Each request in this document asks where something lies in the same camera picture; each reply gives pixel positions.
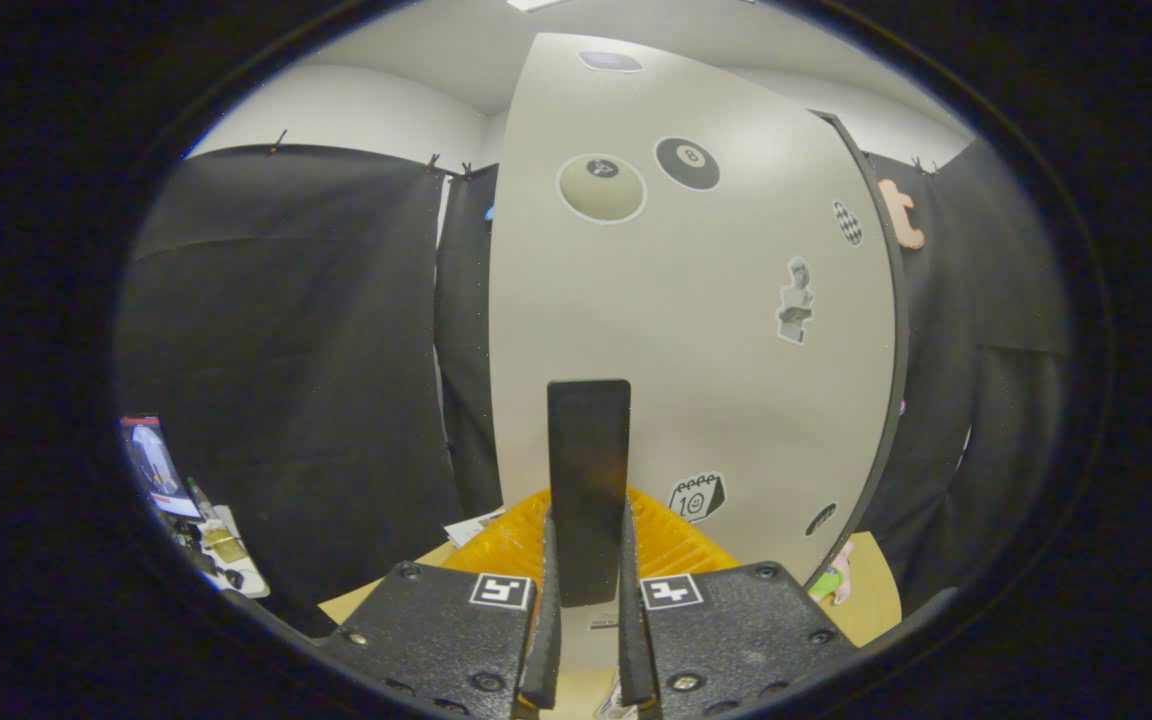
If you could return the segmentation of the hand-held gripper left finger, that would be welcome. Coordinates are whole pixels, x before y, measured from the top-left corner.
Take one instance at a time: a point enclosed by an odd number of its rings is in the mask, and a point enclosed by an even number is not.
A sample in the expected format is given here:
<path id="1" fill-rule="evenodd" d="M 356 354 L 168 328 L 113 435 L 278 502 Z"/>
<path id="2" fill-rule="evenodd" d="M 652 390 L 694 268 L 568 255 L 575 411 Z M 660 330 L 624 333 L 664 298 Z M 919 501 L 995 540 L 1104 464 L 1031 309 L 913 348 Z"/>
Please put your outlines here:
<path id="1" fill-rule="evenodd" d="M 558 579 L 543 491 L 490 521 L 444 564 L 393 566 L 323 652 L 425 714 L 535 719 L 556 705 Z"/>

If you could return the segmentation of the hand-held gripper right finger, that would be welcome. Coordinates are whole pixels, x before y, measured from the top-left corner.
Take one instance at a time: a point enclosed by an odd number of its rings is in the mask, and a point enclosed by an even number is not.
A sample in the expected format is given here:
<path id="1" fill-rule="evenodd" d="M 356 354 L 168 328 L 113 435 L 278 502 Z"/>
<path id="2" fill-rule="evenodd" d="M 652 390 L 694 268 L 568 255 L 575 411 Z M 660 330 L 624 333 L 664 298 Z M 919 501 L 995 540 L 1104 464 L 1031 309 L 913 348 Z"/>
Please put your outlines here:
<path id="1" fill-rule="evenodd" d="M 782 564 L 737 564 L 637 488 L 622 539 L 621 697 L 641 719 L 755 719 L 858 665 L 858 647 Z"/>

